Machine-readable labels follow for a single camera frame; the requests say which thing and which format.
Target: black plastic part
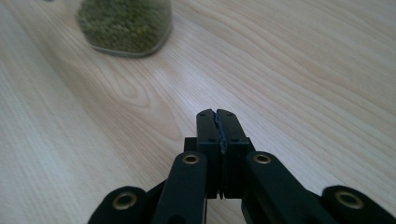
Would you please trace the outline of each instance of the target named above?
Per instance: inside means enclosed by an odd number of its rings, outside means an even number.
[[[215,113],[211,109],[197,114],[197,151],[207,158],[207,198],[216,199],[221,180],[221,154],[219,132],[215,123]]]
[[[223,154],[222,172],[225,198],[241,199],[244,189],[245,157],[254,150],[250,147],[236,115],[226,110],[217,111]]]
[[[326,188],[320,203],[342,224],[396,224],[390,213],[355,189],[344,186]]]
[[[275,156],[249,153],[246,176],[272,223],[336,223]]]
[[[175,158],[151,223],[205,223],[206,167],[206,157],[199,152]]]
[[[184,139],[184,152],[186,151],[197,151],[197,138],[188,137]]]
[[[242,214],[247,224],[270,224],[270,220],[249,186],[241,202]]]
[[[157,209],[158,201],[160,200],[161,194],[163,193],[163,187],[165,186],[165,183],[166,180],[146,193],[147,199],[145,210],[143,211],[143,215],[140,218],[140,224],[151,222],[154,212]]]
[[[135,196],[135,203],[126,209],[116,209],[114,201],[124,193],[132,193]],[[146,203],[146,192],[133,187],[123,187],[110,192],[92,214],[88,224],[138,224],[142,222],[142,214]],[[128,203],[127,196],[123,202]]]

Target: green lentils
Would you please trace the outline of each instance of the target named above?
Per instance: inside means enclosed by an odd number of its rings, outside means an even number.
[[[145,53],[165,38],[171,17],[169,0],[84,0],[77,21],[94,47]]]

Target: jar of green lentils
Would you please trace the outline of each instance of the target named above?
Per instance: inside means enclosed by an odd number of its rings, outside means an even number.
[[[83,0],[76,17],[93,49],[124,57],[153,53],[172,29],[170,0]]]

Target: light wooden tabletop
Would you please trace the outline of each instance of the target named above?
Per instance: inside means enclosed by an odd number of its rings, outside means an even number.
[[[79,0],[0,2],[0,223],[86,223],[113,189],[163,181],[195,115],[234,112],[315,193],[396,216],[396,2],[172,0],[156,54],[92,50]],[[207,223],[243,223],[238,200]]]

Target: wood grain surface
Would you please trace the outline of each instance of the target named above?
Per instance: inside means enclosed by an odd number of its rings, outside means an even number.
[[[0,223],[86,223],[113,189],[163,181],[195,115],[234,112],[315,193],[396,216],[396,2],[173,0],[154,55],[92,50],[79,0],[0,1]],[[207,223],[244,223],[237,200]]]

